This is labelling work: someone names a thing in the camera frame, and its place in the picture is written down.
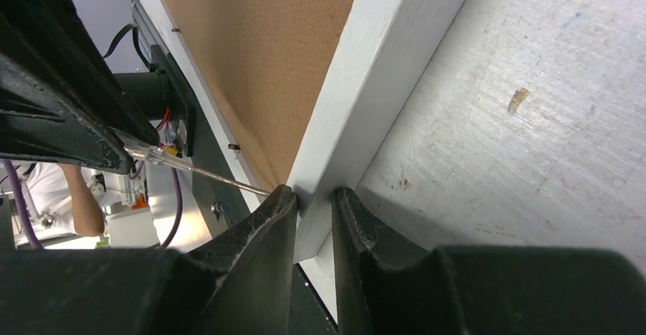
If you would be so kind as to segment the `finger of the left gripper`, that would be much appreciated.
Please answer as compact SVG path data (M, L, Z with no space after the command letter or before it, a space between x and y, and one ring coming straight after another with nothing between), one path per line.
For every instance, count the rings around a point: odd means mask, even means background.
M155 145L158 134L124 93L101 57L72 0L1 0L1 13L68 82L67 94L109 129Z
M115 174L133 165L100 120L18 61L1 55L1 157L77 164Z

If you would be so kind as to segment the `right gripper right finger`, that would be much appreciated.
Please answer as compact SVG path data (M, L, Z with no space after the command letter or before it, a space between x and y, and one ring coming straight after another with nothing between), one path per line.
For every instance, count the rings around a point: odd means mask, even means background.
M331 197L341 334L643 334L645 280L576 247L424 249L347 187Z

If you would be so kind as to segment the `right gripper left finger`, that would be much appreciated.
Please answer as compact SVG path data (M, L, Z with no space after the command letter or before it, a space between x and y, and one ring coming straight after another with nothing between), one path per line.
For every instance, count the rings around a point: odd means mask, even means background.
M296 195L278 186L188 252L13 250L1 256L3 334L285 334Z

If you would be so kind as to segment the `white picture frame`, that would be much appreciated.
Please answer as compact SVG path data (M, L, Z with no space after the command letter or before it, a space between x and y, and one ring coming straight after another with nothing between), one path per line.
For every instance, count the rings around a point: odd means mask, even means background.
M298 194L295 261L337 315L331 192L410 196L433 158L408 101L465 0L140 0L233 176Z

